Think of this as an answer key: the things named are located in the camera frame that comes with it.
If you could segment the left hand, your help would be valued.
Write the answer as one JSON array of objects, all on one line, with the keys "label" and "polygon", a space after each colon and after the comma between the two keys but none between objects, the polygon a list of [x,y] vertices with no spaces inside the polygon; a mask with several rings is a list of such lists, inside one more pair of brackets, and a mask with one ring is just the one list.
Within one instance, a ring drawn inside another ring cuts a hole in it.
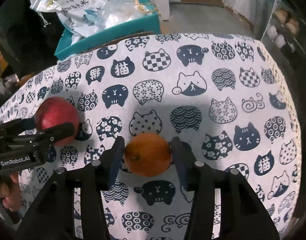
[{"label": "left hand", "polygon": [[2,204],[6,209],[15,212],[19,211],[22,206],[18,173],[12,173],[10,179],[11,182],[9,184],[0,181],[0,198],[2,198]]}]

